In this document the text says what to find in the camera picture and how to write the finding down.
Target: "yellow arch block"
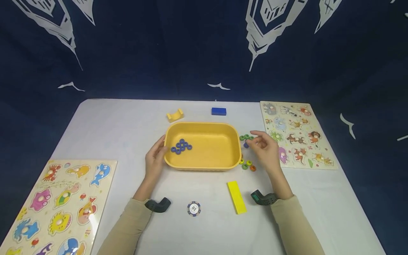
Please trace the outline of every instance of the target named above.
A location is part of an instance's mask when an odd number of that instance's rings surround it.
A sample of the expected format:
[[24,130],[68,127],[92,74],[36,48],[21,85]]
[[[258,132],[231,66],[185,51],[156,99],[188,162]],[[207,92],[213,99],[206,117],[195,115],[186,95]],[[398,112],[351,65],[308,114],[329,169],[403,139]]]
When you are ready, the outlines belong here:
[[175,122],[176,120],[184,118],[183,111],[179,108],[174,114],[167,114],[167,119],[170,123]]

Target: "white tablecloth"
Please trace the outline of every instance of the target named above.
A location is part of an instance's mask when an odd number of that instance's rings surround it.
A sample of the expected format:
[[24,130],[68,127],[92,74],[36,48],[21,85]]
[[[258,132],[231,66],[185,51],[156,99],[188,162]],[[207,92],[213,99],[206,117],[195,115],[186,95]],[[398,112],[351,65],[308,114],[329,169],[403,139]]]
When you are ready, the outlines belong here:
[[[227,116],[212,116],[212,107]],[[167,113],[178,108],[189,122],[225,122],[239,134],[264,130],[259,103],[161,100],[84,101],[56,147],[53,159],[112,159],[118,166],[94,241],[99,250],[126,203],[144,177],[144,156],[170,125]],[[245,158],[256,172],[237,166],[227,172],[177,171],[166,166],[152,199],[172,204],[154,213],[143,232],[137,254],[285,254],[268,206],[255,204],[250,194],[272,192],[266,173],[249,149]],[[326,255],[385,254],[342,169],[337,171],[284,169]],[[236,215],[227,182],[237,181],[247,213]],[[197,201],[199,216],[187,213]]]

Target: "animal picture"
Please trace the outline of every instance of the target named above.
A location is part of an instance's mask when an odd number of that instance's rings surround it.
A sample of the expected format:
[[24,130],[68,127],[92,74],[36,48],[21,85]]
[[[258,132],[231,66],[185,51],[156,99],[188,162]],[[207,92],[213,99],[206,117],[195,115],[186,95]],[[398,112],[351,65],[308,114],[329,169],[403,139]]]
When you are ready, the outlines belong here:
[[300,148],[299,150],[298,149],[293,149],[293,154],[294,154],[294,157],[295,157],[295,161],[298,161],[302,165],[305,165],[305,163],[303,162],[303,157],[305,157],[306,154],[307,154],[306,149],[304,149],[304,148]]
[[42,181],[43,182],[53,182],[56,178],[56,174],[58,170],[60,170],[61,167],[62,167],[61,165],[50,165]]
[[289,161],[288,159],[288,154],[286,153],[285,148],[279,147],[279,160],[282,162],[282,164],[286,165],[286,163]]
[[292,111],[292,109],[290,109],[289,107],[281,106],[280,109],[281,109],[281,113],[282,113],[282,114],[287,114],[287,115],[290,115],[290,116],[292,116],[292,117],[297,117],[297,114],[295,114],[295,113]]
[[57,255],[83,255],[86,250],[85,242],[79,242],[76,238],[68,238],[63,241]]
[[76,175],[77,179],[80,179],[82,176],[86,175],[90,169],[91,167],[89,165],[81,165],[69,168],[65,172],[70,175]]
[[304,141],[304,137],[293,137],[294,133],[290,133],[288,137],[286,137],[286,140],[290,142],[290,144],[297,142],[299,144],[306,144]]
[[333,166],[333,160],[329,159],[328,157],[324,157],[323,154],[320,153],[313,153],[315,157],[313,158],[319,163],[323,163],[325,166]]
[[89,216],[97,211],[97,206],[93,204],[95,200],[96,197],[89,197],[88,202],[79,209],[77,220],[80,225],[87,224],[89,222]]
[[282,130],[282,132],[285,132],[286,129],[286,122],[284,118],[280,118],[280,117],[276,117],[273,120],[274,124],[275,124],[275,128]]
[[298,111],[302,112],[306,116],[312,115],[312,113],[307,109],[307,106],[302,106],[298,109]]
[[19,248],[10,247],[6,251],[6,255],[22,255],[22,251],[23,251],[23,247],[19,247]]
[[34,221],[31,224],[30,221],[31,218],[24,219],[17,225],[13,233],[14,241],[20,243],[24,237],[28,241],[40,231],[38,221]]
[[[259,105],[266,133],[278,142],[278,156],[282,167],[327,170],[339,168],[316,118],[317,113],[313,112],[310,104],[261,101]],[[273,106],[273,116],[267,113],[267,110],[271,110],[269,106]]]
[[269,115],[276,115],[276,107],[273,104],[263,104],[264,112]]
[[36,250],[33,255],[47,255],[48,253],[51,252],[51,247],[53,246],[53,243],[50,242],[47,245],[39,248],[38,250]]
[[48,200],[50,200],[50,198],[51,190],[49,188],[46,188],[41,192],[36,192],[29,208],[38,213],[48,205]]
[[292,129],[302,129],[303,125],[309,125],[310,121],[307,119],[302,118],[300,122],[292,121],[289,125],[292,126]]
[[108,176],[110,172],[111,172],[111,166],[107,164],[101,163],[99,166],[96,166],[95,177],[91,181],[89,186],[91,187],[92,185],[96,185],[97,187],[99,187],[100,181],[106,178],[106,176]]
[[55,236],[56,233],[66,231],[72,222],[72,214],[59,211],[52,217],[48,226],[48,234]]
[[308,135],[310,137],[311,144],[314,144],[316,147],[318,147],[317,143],[319,142],[319,140],[322,137],[321,134],[319,132],[317,132],[317,131],[312,131]]
[[59,196],[55,198],[54,209],[65,205],[70,200],[72,194],[75,194],[81,188],[81,184],[76,183],[72,187],[66,187]]

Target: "hand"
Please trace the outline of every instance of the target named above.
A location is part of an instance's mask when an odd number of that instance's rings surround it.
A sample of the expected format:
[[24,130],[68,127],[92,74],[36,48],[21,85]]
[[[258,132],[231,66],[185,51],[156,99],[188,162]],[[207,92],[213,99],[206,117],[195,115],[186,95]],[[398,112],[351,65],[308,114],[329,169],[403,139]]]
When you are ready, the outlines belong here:
[[258,137],[255,137],[253,140],[247,140],[246,143],[253,149],[268,174],[282,171],[279,162],[278,143],[265,132],[251,131],[251,134]]
[[258,137],[255,137],[253,140],[247,140],[246,143],[253,149],[264,166],[277,197],[280,199],[293,197],[289,183],[280,167],[278,143],[265,132],[251,131],[251,134]]
[[157,180],[163,171],[163,158],[167,152],[167,147],[164,146],[164,137],[159,138],[146,154],[146,174],[145,179]]
[[150,198],[153,189],[156,187],[157,181],[162,175],[163,158],[167,151],[167,147],[164,146],[164,137],[160,137],[146,154],[146,173],[133,199],[145,201]]

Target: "sea animal puzzle board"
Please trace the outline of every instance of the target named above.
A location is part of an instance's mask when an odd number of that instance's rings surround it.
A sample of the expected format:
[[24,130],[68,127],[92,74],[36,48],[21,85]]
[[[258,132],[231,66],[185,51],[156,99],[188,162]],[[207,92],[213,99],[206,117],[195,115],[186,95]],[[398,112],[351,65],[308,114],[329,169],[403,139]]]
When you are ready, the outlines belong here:
[[310,104],[261,101],[266,132],[279,144],[283,167],[338,169]]
[[117,161],[50,160],[0,255],[89,255]]

